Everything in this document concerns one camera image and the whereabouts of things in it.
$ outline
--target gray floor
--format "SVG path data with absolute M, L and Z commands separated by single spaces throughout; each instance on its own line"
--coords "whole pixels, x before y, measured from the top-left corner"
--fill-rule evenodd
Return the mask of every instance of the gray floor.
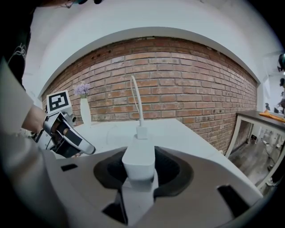
M 229 160 L 255 185 L 258 185 L 268 174 L 267 166 L 274 165 L 280 154 L 280 149 L 272 147 L 274 139 L 274 136 L 265 134 L 263 139 L 259 139 L 257 142 L 251 140 L 229 156 Z M 271 189 L 272 187 L 265 185 L 261 192 L 265 195 Z

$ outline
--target white vase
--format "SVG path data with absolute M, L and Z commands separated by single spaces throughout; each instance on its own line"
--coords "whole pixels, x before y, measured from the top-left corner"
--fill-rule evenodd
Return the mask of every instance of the white vase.
M 91 113 L 87 98 L 80 99 L 80 113 L 85 126 L 91 126 Z

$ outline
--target white table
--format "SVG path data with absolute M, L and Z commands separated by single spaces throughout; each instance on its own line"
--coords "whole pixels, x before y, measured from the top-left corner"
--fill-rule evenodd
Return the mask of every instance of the white table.
M 136 134 L 138 125 L 138 121 L 93 122 L 91 126 L 80 125 L 75 127 L 75 130 L 96 147 L 96 153 L 102 153 L 127 147 Z M 255 185 L 233 163 L 178 120 L 146 120 L 145 125 L 152 134 L 155 146 L 167 147 L 214 161 L 238 176 L 261 195 Z
M 233 133 L 233 136 L 232 136 L 231 143 L 228 147 L 227 153 L 225 154 L 226 158 L 229 157 L 229 155 L 231 154 L 232 149 L 235 145 L 236 138 L 237 138 L 239 130 L 240 130 L 240 122 L 242 120 L 251 123 L 251 128 L 249 131 L 247 142 L 249 142 L 249 140 L 250 140 L 254 125 L 261 126 L 267 130 L 274 131 L 281 136 L 285 136 L 285 123 L 282 123 L 280 121 L 277 121 L 277 120 L 274 120 L 274 119 L 271 119 L 268 117 L 260 116 L 259 113 L 260 112 L 254 111 L 254 110 L 237 113 L 236 127 L 235 127 L 235 131 Z M 270 170 L 270 172 L 267 174 L 267 176 L 263 179 L 263 181 L 257 186 L 258 189 L 261 189 L 263 187 L 263 185 L 266 184 L 266 182 L 272 177 L 272 175 L 274 174 L 276 169 L 279 167 L 284 156 L 285 156 L 285 147 L 282 149 L 282 151 L 279 155 L 279 158 L 276 161 L 273 168 Z

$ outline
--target purple flower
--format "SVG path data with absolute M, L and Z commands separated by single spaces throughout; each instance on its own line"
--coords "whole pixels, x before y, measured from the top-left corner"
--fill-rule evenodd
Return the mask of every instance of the purple flower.
M 83 97 L 87 97 L 90 87 L 91 86 L 88 83 L 81 83 L 74 88 L 74 95 L 84 95 Z

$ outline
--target white cable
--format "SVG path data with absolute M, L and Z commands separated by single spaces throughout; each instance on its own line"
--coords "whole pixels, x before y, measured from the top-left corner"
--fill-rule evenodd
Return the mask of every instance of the white cable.
M 137 106 L 137 103 L 136 103 L 135 97 L 134 97 L 132 81 L 134 81 L 134 88 L 135 88 L 135 92 L 136 92 L 137 98 L 138 98 L 138 106 Z M 138 91 L 138 85 L 137 85 L 137 82 L 136 82 L 136 80 L 135 80 L 133 75 L 131 75 L 131 77 L 130 77 L 130 88 L 132 90 L 134 103 L 135 103 L 135 106 L 136 106 L 136 108 L 138 110 L 138 114 L 139 114 L 139 125 L 143 126 L 143 106 L 142 106 L 141 96 L 139 95 L 139 91 Z

